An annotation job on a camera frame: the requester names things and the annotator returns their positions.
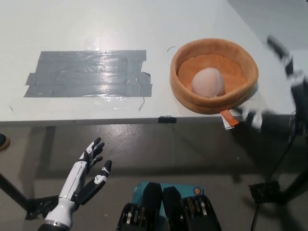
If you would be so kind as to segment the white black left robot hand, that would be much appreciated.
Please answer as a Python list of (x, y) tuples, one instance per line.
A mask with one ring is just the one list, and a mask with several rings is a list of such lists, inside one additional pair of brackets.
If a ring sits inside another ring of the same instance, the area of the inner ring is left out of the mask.
[(40, 231), (69, 231), (73, 225), (73, 213), (105, 185), (112, 167), (111, 160), (107, 160), (99, 173), (85, 184), (89, 171), (103, 159), (99, 156), (103, 147), (101, 138), (96, 138), (74, 163), (58, 197), (58, 205), (45, 217)]

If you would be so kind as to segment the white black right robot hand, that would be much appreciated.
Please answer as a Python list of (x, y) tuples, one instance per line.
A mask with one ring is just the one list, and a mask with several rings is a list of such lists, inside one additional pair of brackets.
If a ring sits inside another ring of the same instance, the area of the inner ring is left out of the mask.
[(267, 45), (279, 57), (295, 103), (295, 115), (288, 123), (282, 117), (270, 111), (262, 111), (239, 106), (234, 110), (242, 120), (259, 131), (290, 132), (291, 136), (308, 137), (308, 76), (297, 69), (294, 59), (287, 48), (275, 37), (267, 37)]

